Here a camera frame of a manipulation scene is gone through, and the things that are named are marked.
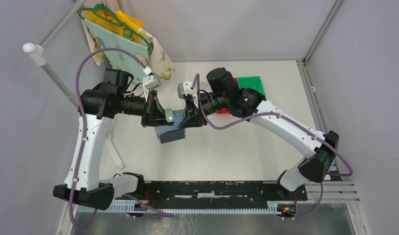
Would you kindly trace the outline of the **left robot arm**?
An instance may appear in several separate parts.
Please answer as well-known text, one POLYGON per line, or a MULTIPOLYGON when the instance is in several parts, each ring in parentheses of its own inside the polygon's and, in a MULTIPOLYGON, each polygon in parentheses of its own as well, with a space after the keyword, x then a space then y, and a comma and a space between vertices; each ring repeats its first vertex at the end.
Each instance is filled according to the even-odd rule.
POLYGON ((131 77, 126 71, 106 69, 103 81, 81 95, 84 111, 79 116, 73 161, 64 183, 54 186, 54 197, 104 211, 115 198, 126 193, 136 200, 145 195, 141 174, 125 172, 110 180, 99 178, 105 140, 115 115, 139 116, 143 127, 172 126, 174 123, 159 104, 155 90, 146 98, 125 95, 131 77))

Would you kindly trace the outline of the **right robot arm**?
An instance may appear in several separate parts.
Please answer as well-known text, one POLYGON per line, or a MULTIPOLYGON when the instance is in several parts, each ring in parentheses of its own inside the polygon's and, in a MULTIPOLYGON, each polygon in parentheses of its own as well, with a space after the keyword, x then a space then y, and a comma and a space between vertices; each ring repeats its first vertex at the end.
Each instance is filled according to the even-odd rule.
POLYGON ((339 135, 334 131, 324 133, 312 129, 280 111, 259 91, 241 88, 225 68, 216 68, 206 76, 211 92, 201 94, 199 75, 194 81, 178 85, 178 96, 185 100, 185 117, 180 129, 202 127, 210 124, 208 116, 226 109, 238 118, 224 129, 249 121, 263 127, 293 146, 303 158, 283 172, 275 186, 281 200, 289 199, 295 190, 308 182, 324 181, 337 152, 339 135))

